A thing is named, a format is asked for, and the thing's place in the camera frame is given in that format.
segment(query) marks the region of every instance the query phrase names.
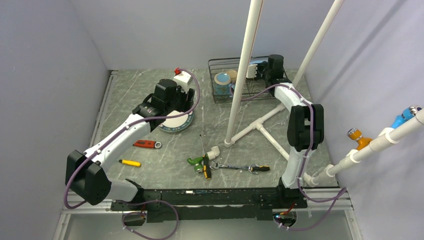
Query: black wire rack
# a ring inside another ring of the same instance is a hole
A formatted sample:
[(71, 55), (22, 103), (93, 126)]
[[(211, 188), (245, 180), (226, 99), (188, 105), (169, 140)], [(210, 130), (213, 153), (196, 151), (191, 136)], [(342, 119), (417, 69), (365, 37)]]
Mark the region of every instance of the black wire rack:
[[(250, 60), (267, 59), (268, 56), (251, 57)], [(228, 70), (239, 70), (240, 57), (215, 58), (207, 62), (209, 67), (209, 76), (212, 88), (212, 96), (215, 103), (232, 102), (233, 96), (230, 93), (230, 85), (219, 85), (215, 82), (215, 75), (226, 73)], [(246, 78), (243, 86), (242, 98), (252, 97), (266, 88), (263, 79)], [(273, 96), (268, 92), (254, 98), (254, 100), (271, 99)]]

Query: white pvc pipe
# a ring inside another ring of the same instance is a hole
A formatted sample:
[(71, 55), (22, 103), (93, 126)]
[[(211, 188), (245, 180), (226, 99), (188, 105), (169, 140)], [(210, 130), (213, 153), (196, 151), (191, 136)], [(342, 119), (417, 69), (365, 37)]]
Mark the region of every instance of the white pvc pipe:
[(324, 36), (327, 33), (327, 30), (329, 29), (331, 23), (333, 22), (337, 12), (339, 11), (340, 7), (342, 6), (344, 0), (334, 0), (330, 10), (327, 13), (327, 16), (325, 17), (324, 21), (322, 22), (321, 27), (318, 30), (318, 33), (315, 36), (315, 39), (313, 40), (312, 44), (310, 45), (309, 50), (306, 53), (305, 58), (303, 59), (302, 64), (299, 67), (299, 70), (296, 73), (296, 76), (293, 80), (293, 86), (296, 87), (296, 85), (301, 80), (302, 76), (305, 73), (306, 68), (309, 65), (309, 62), (311, 61), (312, 57), (314, 56), (315, 52), (318, 49), (318, 46), (321, 43), (321, 40), (323, 40)]
[(282, 111), (284, 108), (285, 108), (284, 105), (281, 103), (276, 108), (272, 109), (267, 114), (265, 114), (264, 116), (256, 119), (254, 122), (252, 122), (251, 124), (249, 124), (249, 126), (247, 126), (245, 129), (241, 130), (239, 133), (237, 133), (236, 135), (234, 135), (231, 138), (231, 144), (234, 144), (235, 142), (237, 142), (237, 140), (241, 139), (244, 135), (248, 134), (250, 131), (252, 131), (253, 129), (255, 129), (256, 128), (256, 123), (259, 122), (260, 124), (263, 124), (266, 120), (268, 120), (270, 117), (274, 116), (278, 112)]
[(326, 171), (321, 172), (318, 176), (313, 177), (311, 182), (314, 185), (319, 184), (321, 181), (327, 178), (332, 178), (334, 175), (338, 174), (344, 169), (349, 169), (356, 164), (358, 164), (361, 160), (364, 160), (371, 156), (375, 152), (380, 152), (394, 144), (398, 143), (398, 141), (408, 134), (415, 132), (420, 127), (424, 126), (424, 110), (417, 112), (416, 116), (400, 125), (396, 129), (392, 131), (386, 131), (385, 134), (380, 135), (376, 139), (372, 140), (369, 145), (362, 148), (361, 150), (348, 154), (345, 158), (343, 158), (338, 164), (327, 169)]
[(275, 149), (288, 161), (289, 153), (271, 136), (271, 134), (264, 128), (262, 124), (257, 126), (257, 129), (265, 136), (266, 139), (274, 146)]
[(240, 101), (242, 100), (242, 91), (246, 80), (246, 72), (248, 70), (249, 61), (252, 56), (252, 49), (255, 42), (263, 3), (264, 0), (250, 1), (249, 15), (247, 17), (246, 30), (244, 32), (243, 47), (241, 48), (240, 63), (238, 64), (238, 74), (235, 82), (234, 97), (232, 98), (231, 112), (229, 113), (228, 120), (228, 129), (226, 131), (224, 141), (224, 145), (226, 147), (230, 147), (233, 144), (231, 142), (231, 137), (233, 135), (234, 124), (236, 123), (237, 111), (239, 110)]

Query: white wall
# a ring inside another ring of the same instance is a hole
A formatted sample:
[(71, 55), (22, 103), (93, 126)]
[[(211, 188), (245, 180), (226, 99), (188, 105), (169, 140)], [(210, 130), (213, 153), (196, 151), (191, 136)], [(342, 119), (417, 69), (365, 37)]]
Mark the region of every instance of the white wall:
[(0, 2), (0, 239), (53, 237), (108, 74), (69, 0)]
[[(109, 69), (207, 68), (239, 57), (249, 0), (71, 0)], [(298, 68), (333, 0), (265, 0), (253, 55)]]
[[(325, 140), (337, 163), (412, 104), (424, 105), (424, 2), (345, 0), (306, 70), (325, 109)], [(424, 128), (342, 172), (365, 240), (422, 239)]]

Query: wrench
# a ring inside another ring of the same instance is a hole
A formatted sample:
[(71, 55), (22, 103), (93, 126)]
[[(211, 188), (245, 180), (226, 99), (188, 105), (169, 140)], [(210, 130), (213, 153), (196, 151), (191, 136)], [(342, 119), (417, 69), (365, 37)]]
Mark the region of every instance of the wrench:
[(219, 163), (219, 162), (213, 161), (213, 160), (209, 162), (209, 165), (210, 165), (210, 169), (212, 169), (212, 170), (217, 170), (217, 169), (248, 170), (252, 174), (258, 174), (257, 171), (268, 172), (270, 170), (269, 166), (259, 166), (257, 164), (252, 164), (250, 166), (248, 166), (248, 165), (235, 166), (235, 165), (222, 164), (222, 163)]

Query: red utility knife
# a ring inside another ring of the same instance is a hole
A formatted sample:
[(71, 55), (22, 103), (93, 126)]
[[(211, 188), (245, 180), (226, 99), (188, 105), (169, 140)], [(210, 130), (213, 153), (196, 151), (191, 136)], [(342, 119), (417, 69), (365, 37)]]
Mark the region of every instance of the red utility knife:
[(159, 141), (138, 140), (133, 144), (133, 146), (148, 149), (159, 149), (162, 147), (162, 143)]

